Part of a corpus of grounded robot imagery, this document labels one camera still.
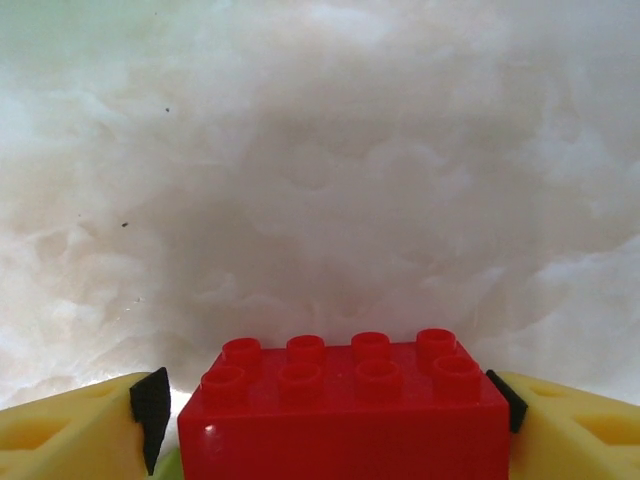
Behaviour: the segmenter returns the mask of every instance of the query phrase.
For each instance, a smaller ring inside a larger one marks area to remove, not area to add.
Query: yellow plastic piece
[[[150,480],[184,480],[182,472],[182,459],[180,449],[176,448],[164,456],[158,462],[155,473],[149,477]]]
[[[0,480],[142,480],[135,373],[0,412]]]
[[[528,404],[513,435],[511,480],[640,479],[640,407],[515,373]]]

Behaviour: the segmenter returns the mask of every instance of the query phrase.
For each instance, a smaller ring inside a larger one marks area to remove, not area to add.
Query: white fluffy background
[[[428,325],[640,403],[639,22],[0,0],[0,406],[166,365],[177,413],[232,337]]]

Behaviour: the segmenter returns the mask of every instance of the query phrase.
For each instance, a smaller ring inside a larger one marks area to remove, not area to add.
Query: black plastic piece
[[[524,422],[524,417],[527,413],[527,402],[525,402],[520,396],[498,376],[493,370],[487,370],[487,377],[493,382],[496,388],[500,391],[502,396],[509,403],[509,429],[511,433],[518,433]]]
[[[160,447],[171,417],[169,375],[162,367],[129,389],[133,419],[142,425],[142,451],[149,475],[153,475],[160,455]]]

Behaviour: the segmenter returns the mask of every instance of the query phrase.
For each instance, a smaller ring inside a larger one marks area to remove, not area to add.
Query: lego stud
[[[254,367],[262,360],[262,346],[255,338],[236,338],[222,346],[222,359],[226,365]]]
[[[388,360],[391,357],[391,342],[384,333],[359,333],[351,339],[351,349],[356,363],[372,358]]]
[[[287,358],[290,363],[324,363],[324,340],[316,335],[301,335],[287,342]]]
[[[457,355],[433,362],[433,391],[438,398],[477,400],[480,397],[482,370],[476,362]]]
[[[278,373],[280,401],[290,405],[304,405],[322,396],[324,377],[315,363],[290,363]]]
[[[436,358],[453,355],[458,340],[453,332],[441,328],[429,328],[418,332],[416,348],[420,370],[428,370]]]
[[[247,401],[248,382],[240,367],[214,367],[200,381],[202,395],[212,407],[233,407]]]
[[[356,396],[365,402],[388,402],[402,396],[402,371],[389,360],[364,360],[356,367],[355,381]]]

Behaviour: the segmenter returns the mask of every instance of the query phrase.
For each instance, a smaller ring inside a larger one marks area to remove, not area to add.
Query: red duplo block
[[[178,430],[186,480],[507,480],[509,406],[453,333],[227,343]]]

